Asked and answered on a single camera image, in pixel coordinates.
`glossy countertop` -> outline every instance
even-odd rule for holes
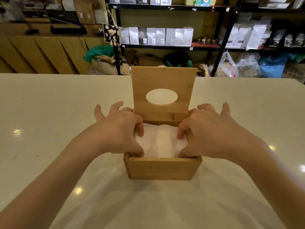
[[[227,101],[232,117],[305,181],[305,86],[292,79],[197,77],[189,108]],[[130,76],[0,74],[0,209],[37,177],[67,143],[123,100]],[[284,228],[237,165],[203,157],[191,181],[129,180],[121,154],[88,167],[52,229]]]

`tissue box lid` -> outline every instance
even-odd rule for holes
[[[188,115],[196,73],[197,68],[132,66],[134,113],[147,123],[181,122]],[[147,93],[159,88],[174,91],[177,100],[165,105],[150,103]]]

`person's left hand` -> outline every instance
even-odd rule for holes
[[[113,104],[107,117],[101,112],[101,106],[97,105],[94,109],[96,123],[77,135],[71,143],[93,159],[107,152],[131,152],[143,157],[143,148],[134,137],[135,128],[139,136],[144,135],[143,119],[132,113],[131,108],[119,110],[122,105],[123,101]]]

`white tissue stack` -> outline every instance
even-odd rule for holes
[[[181,149],[188,145],[186,136],[177,139],[177,127],[144,124],[144,136],[136,133],[136,141],[142,146],[145,158],[177,158]]]

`oval cutout in lid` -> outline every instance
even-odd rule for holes
[[[169,89],[155,89],[146,94],[148,102],[154,105],[170,105],[177,101],[178,95],[176,92]]]

